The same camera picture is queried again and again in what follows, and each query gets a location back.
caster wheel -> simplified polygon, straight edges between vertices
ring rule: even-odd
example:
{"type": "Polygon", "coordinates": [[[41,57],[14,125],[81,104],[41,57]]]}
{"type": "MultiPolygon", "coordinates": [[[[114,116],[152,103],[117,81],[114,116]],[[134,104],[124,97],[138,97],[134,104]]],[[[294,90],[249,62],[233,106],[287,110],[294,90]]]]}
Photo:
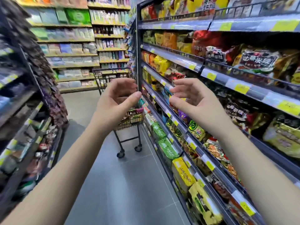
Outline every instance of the caster wheel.
{"type": "Polygon", "coordinates": [[[118,153],[117,153],[117,157],[118,157],[119,159],[123,158],[124,156],[125,156],[125,153],[124,153],[124,152],[118,152],[118,153]]]}
{"type": "Polygon", "coordinates": [[[142,146],[138,145],[134,148],[135,151],[140,152],[142,150],[142,146]]]}

shopping cart basket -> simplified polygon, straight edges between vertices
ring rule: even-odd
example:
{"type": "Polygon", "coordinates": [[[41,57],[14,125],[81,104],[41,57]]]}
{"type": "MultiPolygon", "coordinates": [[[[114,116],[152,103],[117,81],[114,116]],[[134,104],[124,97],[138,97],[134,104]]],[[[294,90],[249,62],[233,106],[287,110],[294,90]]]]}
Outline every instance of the shopping cart basket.
{"type": "MultiPolygon", "coordinates": [[[[122,77],[129,78],[129,76],[131,76],[131,74],[128,74],[128,73],[118,73],[117,70],[115,70],[115,69],[110,69],[110,70],[112,70],[113,73],[106,73],[106,72],[104,72],[106,70],[101,70],[101,69],[93,70],[93,74],[95,76],[100,95],[103,93],[103,91],[107,87],[107,84],[112,79],[122,78],[122,77]]],[[[127,112],[125,117],[122,119],[121,123],[114,129],[115,136],[117,137],[118,143],[121,147],[121,150],[117,153],[118,158],[123,158],[125,156],[125,150],[122,146],[122,143],[127,142],[129,140],[134,140],[134,139],[138,138],[139,144],[136,147],[134,147],[134,150],[137,152],[140,152],[142,150],[142,143],[141,143],[140,129],[139,129],[139,124],[141,124],[142,122],[143,122],[142,102],[138,101],[135,104],[135,106],[132,107],[130,109],[130,111],[127,112]],[[120,141],[117,131],[125,129],[125,128],[130,128],[133,126],[137,126],[138,136],[120,141]]]]}

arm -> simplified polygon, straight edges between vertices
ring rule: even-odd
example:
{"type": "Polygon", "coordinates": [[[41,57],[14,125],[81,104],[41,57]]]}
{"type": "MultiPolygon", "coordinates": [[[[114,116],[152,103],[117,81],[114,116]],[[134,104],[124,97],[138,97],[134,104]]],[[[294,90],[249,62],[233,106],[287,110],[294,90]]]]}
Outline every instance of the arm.
{"type": "Polygon", "coordinates": [[[232,123],[201,81],[180,79],[175,84],[170,103],[219,140],[266,223],[299,224],[300,190],[232,123]]]}
{"type": "Polygon", "coordinates": [[[140,99],[136,88],[134,80],[128,78],[109,83],[83,134],[1,225],[65,223],[105,137],[140,99]]]}

grocery aisle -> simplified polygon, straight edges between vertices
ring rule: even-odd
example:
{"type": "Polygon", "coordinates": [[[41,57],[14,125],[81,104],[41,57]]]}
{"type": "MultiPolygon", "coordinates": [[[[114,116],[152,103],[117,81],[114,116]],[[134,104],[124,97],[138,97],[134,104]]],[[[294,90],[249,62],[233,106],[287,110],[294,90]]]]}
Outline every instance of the grocery aisle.
{"type": "MultiPolygon", "coordinates": [[[[88,125],[99,92],[68,93],[63,97],[69,112],[70,126],[59,159],[88,125]]],[[[137,136],[137,128],[121,130],[118,134],[120,140],[137,136]]],[[[120,148],[114,133],[107,136],[66,225],[189,224],[154,148],[144,134],[141,131],[143,150],[140,153],[134,150],[138,139],[123,144],[123,159],[116,156],[120,148]]]]}

person's right hand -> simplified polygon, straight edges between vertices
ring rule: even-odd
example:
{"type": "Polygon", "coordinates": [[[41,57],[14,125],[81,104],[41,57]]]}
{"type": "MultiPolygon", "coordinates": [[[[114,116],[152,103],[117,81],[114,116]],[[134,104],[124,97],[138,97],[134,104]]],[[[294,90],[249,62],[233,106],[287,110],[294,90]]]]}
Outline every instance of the person's right hand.
{"type": "Polygon", "coordinates": [[[197,78],[175,80],[169,102],[191,117],[216,138],[223,137],[234,126],[216,95],[197,78]]]}

